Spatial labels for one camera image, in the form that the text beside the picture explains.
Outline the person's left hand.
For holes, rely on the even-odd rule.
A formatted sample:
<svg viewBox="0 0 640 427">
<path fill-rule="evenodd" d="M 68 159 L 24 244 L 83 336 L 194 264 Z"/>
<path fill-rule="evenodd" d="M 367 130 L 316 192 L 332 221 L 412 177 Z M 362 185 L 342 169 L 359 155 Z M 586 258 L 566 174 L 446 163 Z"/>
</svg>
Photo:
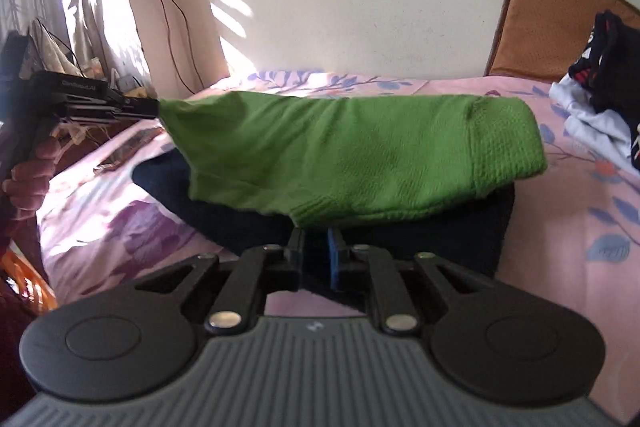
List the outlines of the person's left hand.
<svg viewBox="0 0 640 427">
<path fill-rule="evenodd" d="M 35 216 L 49 191 L 54 176 L 56 158 L 61 145 L 48 136 L 35 150 L 35 158 L 17 164 L 2 181 L 1 195 L 6 196 L 11 214 L 1 219 L 1 254 L 8 249 L 12 237 L 23 221 Z"/>
</svg>

